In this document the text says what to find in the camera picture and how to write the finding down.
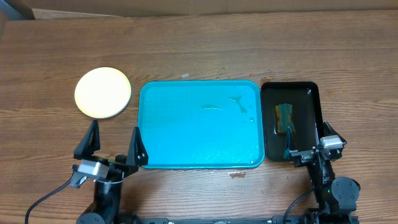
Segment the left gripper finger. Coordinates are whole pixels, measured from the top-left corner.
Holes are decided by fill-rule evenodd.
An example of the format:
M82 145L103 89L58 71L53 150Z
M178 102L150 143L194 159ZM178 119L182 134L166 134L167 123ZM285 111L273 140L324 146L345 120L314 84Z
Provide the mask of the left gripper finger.
M93 120L83 139L74 150L75 159L83 159L92 156L95 151L100 150L100 130L97 120Z
M126 165L146 166L148 165L148 161L149 156L142 142L141 132L138 127L135 127L131 135Z

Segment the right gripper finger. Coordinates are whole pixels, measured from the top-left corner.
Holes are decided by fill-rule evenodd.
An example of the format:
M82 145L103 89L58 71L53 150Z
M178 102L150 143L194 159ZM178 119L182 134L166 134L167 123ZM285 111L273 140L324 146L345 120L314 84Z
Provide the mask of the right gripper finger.
M290 126L288 126L286 130L284 159L290 159L292 157L292 154L296 152L297 152L297 146L294 141L292 130Z
M347 141L331 127L329 122L327 122L327 121L323 122L323 130L325 133L324 137L338 136L340 138L341 142L343 143L343 145L347 144Z

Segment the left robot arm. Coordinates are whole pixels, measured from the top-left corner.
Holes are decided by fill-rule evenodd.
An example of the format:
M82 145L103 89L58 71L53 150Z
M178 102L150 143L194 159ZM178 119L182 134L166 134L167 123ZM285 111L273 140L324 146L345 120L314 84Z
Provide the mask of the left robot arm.
M139 128L133 129L126 155L107 159L94 155L98 150L99 124L94 120L73 155L80 163L72 166L73 174L69 186L80 188L88 179L95 182L93 202L79 216L76 223L140 223L140 219L134 213L119 211L124 179L136 173L141 166L146 166L149 161Z

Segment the yellow green sponge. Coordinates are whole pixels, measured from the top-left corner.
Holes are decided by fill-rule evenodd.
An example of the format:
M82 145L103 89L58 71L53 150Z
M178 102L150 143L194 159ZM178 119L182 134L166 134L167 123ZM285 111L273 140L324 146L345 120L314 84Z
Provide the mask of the yellow green sponge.
M295 127L292 122L292 108L291 104L279 104L274 107L276 124L275 129L277 134L286 134L288 128L292 133L295 133Z

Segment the yellow plate with stain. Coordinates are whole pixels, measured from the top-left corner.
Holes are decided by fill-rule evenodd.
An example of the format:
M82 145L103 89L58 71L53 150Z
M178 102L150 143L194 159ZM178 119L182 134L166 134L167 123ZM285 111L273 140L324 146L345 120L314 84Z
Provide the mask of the yellow plate with stain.
M100 67L78 81L74 99L78 109L91 118L105 119L122 112L128 105L132 86L118 69Z

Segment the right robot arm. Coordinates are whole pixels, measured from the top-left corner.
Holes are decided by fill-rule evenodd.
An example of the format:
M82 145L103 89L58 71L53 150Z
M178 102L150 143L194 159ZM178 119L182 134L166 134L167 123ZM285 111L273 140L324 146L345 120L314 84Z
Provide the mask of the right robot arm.
M319 145L307 151L294 150L295 141L290 127L286 130L285 156L292 158L295 167L306 167L312 188L295 199L285 211L282 223L358 223L353 217L360 184L349 177L336 177L331 163L342 157L346 140L328 122L323 123L325 136ZM306 196L314 194L316 208L309 208L305 214L290 217L291 209Z

